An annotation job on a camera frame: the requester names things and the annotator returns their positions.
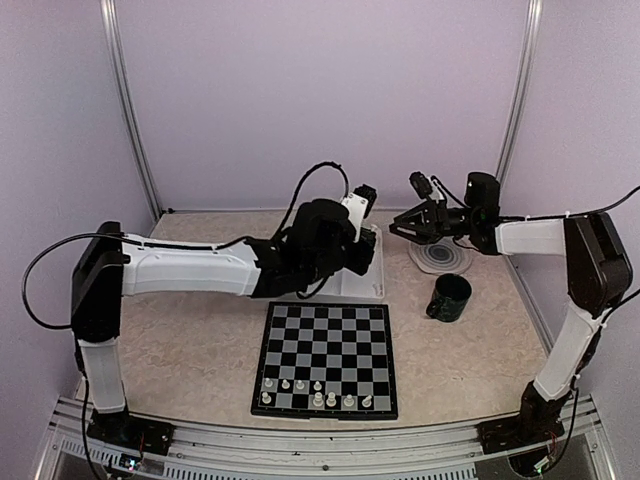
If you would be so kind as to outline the black and silver chessboard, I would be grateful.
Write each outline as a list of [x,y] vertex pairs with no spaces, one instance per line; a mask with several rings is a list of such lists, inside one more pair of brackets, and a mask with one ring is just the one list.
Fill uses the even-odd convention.
[[[266,378],[273,380],[266,388]],[[283,379],[290,382],[285,390]],[[297,390],[297,380],[305,387]],[[315,391],[316,381],[322,384]],[[262,402],[268,392],[271,403]],[[313,405],[316,392],[324,404]],[[329,392],[336,405],[328,407]],[[355,403],[344,405],[351,394]],[[362,399],[373,397],[363,408]],[[381,303],[272,301],[268,305],[256,370],[251,413],[295,419],[393,421],[398,418],[396,374],[389,308]]]

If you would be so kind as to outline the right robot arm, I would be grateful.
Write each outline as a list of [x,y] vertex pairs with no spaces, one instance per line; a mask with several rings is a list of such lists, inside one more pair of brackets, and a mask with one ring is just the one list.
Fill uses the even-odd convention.
[[633,267],[603,207],[580,213],[504,216],[501,185],[491,174],[471,172],[463,198],[435,176],[414,172],[409,182],[418,206],[394,218],[393,234],[417,245],[444,238],[466,239],[486,256],[553,258],[563,267],[564,318],[544,366],[525,387],[518,413],[495,435],[508,433],[523,444],[560,424],[560,411],[591,362],[610,316],[633,298]]

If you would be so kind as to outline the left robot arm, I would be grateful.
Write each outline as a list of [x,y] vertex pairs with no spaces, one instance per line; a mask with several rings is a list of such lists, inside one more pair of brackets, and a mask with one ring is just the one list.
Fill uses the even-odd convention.
[[376,235],[361,193],[303,203],[291,226],[268,239],[222,244],[160,241],[106,222],[72,274],[71,329],[102,430],[121,445],[140,434],[129,414],[117,339],[121,299],[157,292],[218,292],[254,299],[318,293],[336,273],[364,276]]

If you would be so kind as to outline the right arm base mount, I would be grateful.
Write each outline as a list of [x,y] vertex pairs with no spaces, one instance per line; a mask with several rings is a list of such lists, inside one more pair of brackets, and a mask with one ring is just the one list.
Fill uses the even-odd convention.
[[549,441],[553,436],[561,437],[565,433],[559,421],[528,425],[516,416],[484,421],[476,429],[485,455]]

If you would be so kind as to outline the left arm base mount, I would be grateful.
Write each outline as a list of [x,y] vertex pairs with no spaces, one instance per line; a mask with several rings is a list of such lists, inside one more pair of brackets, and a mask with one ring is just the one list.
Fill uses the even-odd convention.
[[118,421],[94,419],[87,428],[87,435],[143,454],[167,456],[174,431],[175,427],[170,423],[130,416]]

